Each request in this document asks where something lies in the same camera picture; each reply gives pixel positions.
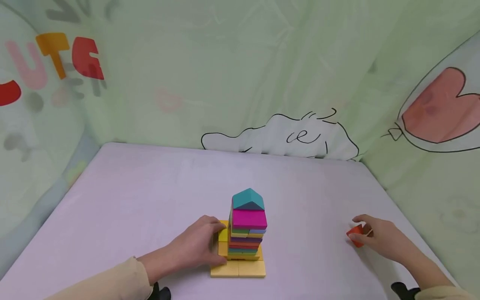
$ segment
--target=right hand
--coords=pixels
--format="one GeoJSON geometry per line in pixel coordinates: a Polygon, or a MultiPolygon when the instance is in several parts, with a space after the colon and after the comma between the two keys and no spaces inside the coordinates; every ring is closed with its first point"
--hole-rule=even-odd
{"type": "Polygon", "coordinates": [[[410,241],[395,224],[390,221],[374,218],[369,215],[360,215],[352,219],[353,222],[365,222],[364,234],[370,229],[368,236],[352,233],[349,237],[372,248],[381,256],[405,265],[411,260],[422,257],[424,254],[410,241]]]}

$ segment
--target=magenta block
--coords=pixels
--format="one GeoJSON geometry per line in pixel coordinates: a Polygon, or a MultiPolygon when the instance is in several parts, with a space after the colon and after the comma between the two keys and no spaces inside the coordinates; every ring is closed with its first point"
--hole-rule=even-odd
{"type": "Polygon", "coordinates": [[[267,217],[265,211],[234,209],[232,227],[234,229],[266,229],[267,217]]]}

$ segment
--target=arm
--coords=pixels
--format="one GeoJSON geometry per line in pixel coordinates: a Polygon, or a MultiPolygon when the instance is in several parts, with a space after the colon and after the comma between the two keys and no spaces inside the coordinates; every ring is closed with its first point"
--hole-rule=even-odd
{"type": "Polygon", "coordinates": [[[202,264],[226,263],[224,257],[210,252],[212,235],[224,228],[215,217],[203,216],[167,246],[132,257],[46,300],[145,300],[152,285],[165,276],[202,264]]]}
{"type": "Polygon", "coordinates": [[[365,222],[364,233],[350,234],[385,258],[402,264],[412,275],[422,290],[417,300],[473,300],[474,297],[460,288],[456,288],[440,268],[415,244],[408,239],[392,222],[377,219],[369,215],[353,218],[354,222],[365,222]]]}

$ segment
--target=black object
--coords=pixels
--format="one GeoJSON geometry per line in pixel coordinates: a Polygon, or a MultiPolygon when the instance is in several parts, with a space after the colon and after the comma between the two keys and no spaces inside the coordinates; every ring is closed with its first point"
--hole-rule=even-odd
{"type": "Polygon", "coordinates": [[[403,282],[394,282],[390,288],[398,295],[400,300],[415,300],[415,295],[420,292],[419,288],[407,289],[403,282]]]}
{"type": "Polygon", "coordinates": [[[156,282],[153,285],[153,292],[148,297],[147,300],[171,300],[172,299],[172,294],[170,293],[170,289],[167,287],[164,287],[163,289],[160,289],[158,287],[158,282],[156,282]]]}

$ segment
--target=green block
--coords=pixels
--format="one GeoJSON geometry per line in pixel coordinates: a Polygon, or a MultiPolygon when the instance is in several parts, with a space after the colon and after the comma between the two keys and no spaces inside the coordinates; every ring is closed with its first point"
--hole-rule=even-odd
{"type": "Polygon", "coordinates": [[[233,229],[232,228],[232,233],[244,233],[244,234],[247,233],[248,234],[249,232],[250,232],[249,229],[233,229]]]}
{"type": "Polygon", "coordinates": [[[228,252],[229,255],[255,256],[257,252],[228,252]]]}

